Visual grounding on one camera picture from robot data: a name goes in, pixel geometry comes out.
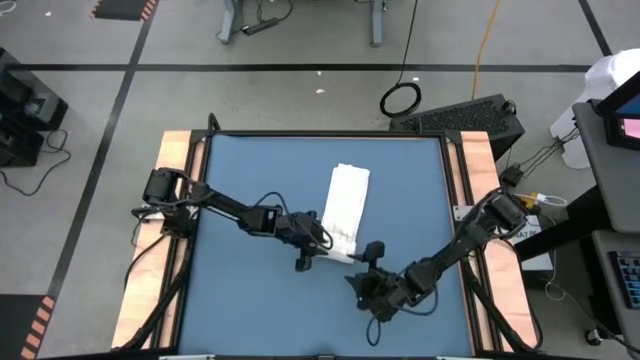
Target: wooden table frame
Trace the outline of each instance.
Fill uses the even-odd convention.
[[[278,136],[281,133],[281,131],[273,132],[273,136]],[[327,132],[316,132],[315,134],[317,134],[316,136],[328,135]],[[359,137],[362,137],[361,134],[366,133],[358,132],[358,134]],[[372,132],[371,136],[376,136],[375,134],[383,133]],[[185,164],[187,164],[185,170],[190,171],[193,178],[202,178],[205,169],[201,168],[201,163],[206,163],[206,158],[205,161],[202,161],[203,154],[208,154],[208,151],[205,151],[205,144],[200,141],[204,135],[206,135],[204,131],[165,132],[156,168],[185,169]],[[484,132],[448,132],[446,135],[448,139],[452,140],[442,148],[443,151],[449,153],[448,157],[443,157],[443,165],[445,175],[449,169],[449,175],[452,179],[449,183],[449,187],[452,189],[448,189],[450,198],[455,196],[457,204],[463,205],[481,199],[487,192],[498,187],[496,168],[487,134]],[[161,225],[161,221],[150,221],[140,226],[134,257],[158,238]],[[185,248],[185,239],[164,241],[148,252],[133,269],[122,301],[112,341],[113,347],[128,341],[145,321],[158,302],[160,294],[169,285],[172,278],[167,276],[169,271],[174,276],[177,273]],[[485,286],[490,286],[493,300],[509,324],[527,344],[533,347],[537,342],[537,337],[522,283],[520,267],[513,250],[500,241],[494,240],[487,245],[484,257],[476,256],[471,263],[476,274],[484,279]],[[469,334],[474,351],[478,349],[509,351],[510,348],[503,337],[496,335],[497,330],[488,321],[487,314],[479,300],[474,295],[469,295],[467,289],[463,290],[465,290],[467,300],[466,314],[470,324]],[[179,326],[176,324],[179,324],[177,320],[181,317],[181,307],[176,305],[177,300],[184,296],[184,292],[181,292],[174,297],[165,312],[164,321],[156,327],[154,336],[150,336],[145,347],[150,345],[168,347],[176,343],[178,332],[173,330]]]

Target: gray floor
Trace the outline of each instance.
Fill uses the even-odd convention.
[[[384,44],[371,48],[369,6],[347,0],[294,0],[280,25],[252,37],[238,34],[229,46],[215,40],[220,1],[161,0],[140,58],[143,64],[313,64],[401,61],[412,1],[389,2]],[[95,0],[20,0],[0,18],[0,46],[29,64],[127,64],[141,29],[138,22],[95,20]],[[640,3],[589,0],[613,52],[640,47]],[[408,62],[473,64],[492,0],[420,1]],[[265,10],[284,10],[282,0]],[[247,1],[245,20],[255,22]],[[577,0],[505,0],[487,45],[485,64],[590,65],[602,57]],[[54,171],[34,197],[0,186],[0,293],[45,293],[69,232],[123,72],[43,71],[37,75],[70,104],[62,127],[70,133],[72,160]],[[380,96],[397,72],[137,72],[119,117],[110,150],[59,296],[41,356],[109,349],[122,299],[122,278],[133,249],[128,244],[140,192],[153,166],[163,131],[205,126],[209,112],[226,129],[385,129]],[[465,101],[470,72],[406,73],[423,90],[421,109]],[[580,94],[580,73],[482,73],[478,93],[503,93],[518,106],[525,136],[513,148],[521,161],[552,143],[551,123]],[[410,100],[390,99],[400,109]],[[38,166],[11,170],[11,180],[34,186],[58,155]],[[503,158],[498,168],[505,165]],[[565,167],[554,154],[518,190],[572,200],[594,184],[589,170]],[[570,285],[574,267],[560,258],[561,280]],[[575,291],[586,293],[584,286]],[[530,291],[552,354],[623,359],[605,342],[586,345],[587,319],[568,302]]]

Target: black box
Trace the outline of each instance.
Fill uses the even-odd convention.
[[[391,120],[389,130],[486,131],[494,161],[524,134],[515,116],[515,105],[502,94],[399,117]]]

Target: black table frame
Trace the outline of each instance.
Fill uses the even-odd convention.
[[[206,174],[209,165],[209,153],[211,151],[212,139],[215,135],[227,135],[227,136],[238,136],[238,137],[312,137],[312,138],[433,138],[437,139],[440,144],[440,152],[442,156],[442,164],[445,175],[445,183],[447,187],[447,195],[449,197],[449,203],[451,205],[450,215],[451,219],[455,219],[453,216],[453,206],[455,205],[472,205],[474,204],[474,199],[471,191],[471,182],[469,179],[469,173],[467,170],[466,159],[464,155],[464,149],[462,148],[462,137],[459,131],[422,131],[420,133],[411,133],[411,132],[390,132],[390,131],[259,131],[259,130],[249,130],[249,131],[240,131],[240,130],[231,130],[225,131],[221,130],[215,118],[209,119],[209,129],[207,130],[192,130],[191,136],[189,139],[189,148],[187,152],[187,159],[185,163],[185,171],[188,174],[191,174],[193,170],[193,163],[196,156],[196,148],[199,143],[204,143],[204,150],[202,154],[202,159],[200,163],[200,171],[198,174],[198,181],[206,181]],[[456,195],[456,187],[453,180],[453,168],[451,166],[451,159],[448,149],[448,142],[451,141],[455,145],[456,154],[457,154],[457,162],[458,167],[460,169],[460,177],[462,182],[462,190],[464,193],[464,198],[466,204],[458,204],[457,195]],[[184,198],[187,192],[187,184],[183,182],[180,191],[179,197]],[[187,239],[187,247],[185,250],[185,257],[188,261],[186,267],[186,279],[185,283],[188,283],[189,273],[191,271],[191,256],[188,256],[187,252],[193,251],[194,244],[197,238],[197,226],[196,233],[189,239]],[[169,245],[169,254],[168,260],[165,265],[164,275],[162,279],[162,287],[160,290],[160,296],[162,297],[168,290],[171,285],[171,281],[173,278],[174,267],[176,262],[178,261],[178,244],[181,239],[179,238],[171,238],[171,242]],[[485,292],[490,296],[493,300],[493,295],[491,293],[491,284],[489,281],[489,274],[486,259],[482,252],[478,252],[475,256],[477,260],[479,274],[478,277],[481,280],[482,286],[484,287]],[[480,333],[480,325],[478,319],[478,312],[476,307],[475,296],[470,290],[468,283],[469,279],[466,276],[462,276],[462,283],[464,289],[464,298],[466,302],[467,308],[467,319],[469,322],[469,328],[471,332],[471,343],[472,349],[474,353],[480,353],[486,351],[483,347],[482,335]],[[184,306],[186,303],[186,297],[188,296],[188,286],[184,286],[181,291],[177,295],[177,303],[175,309],[175,316],[173,319],[171,337],[170,337],[170,346],[177,347],[180,343],[180,335],[182,330],[182,321],[184,314]],[[151,335],[150,348],[158,348],[160,346],[160,338],[162,335],[162,329],[164,324],[164,316],[161,317],[161,320],[156,324],[154,331]],[[489,330],[491,335],[491,341],[493,345],[493,349],[497,351],[503,351],[501,336],[497,329],[495,323],[489,319]]]

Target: table leg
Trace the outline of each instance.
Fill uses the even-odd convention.
[[[233,25],[236,17],[242,12],[242,0],[223,0],[224,1],[224,20],[218,40],[223,44],[228,44],[233,35]]]
[[[522,261],[532,259],[571,241],[591,236],[598,229],[610,229],[611,221],[598,186],[567,206],[569,220],[516,244]]]
[[[589,236],[593,230],[595,228],[590,224],[570,219],[517,243],[516,250],[520,260],[524,262],[571,241]]]
[[[373,39],[371,45],[378,46],[382,44],[382,8],[383,0],[373,0],[371,3],[371,28],[373,30]]]

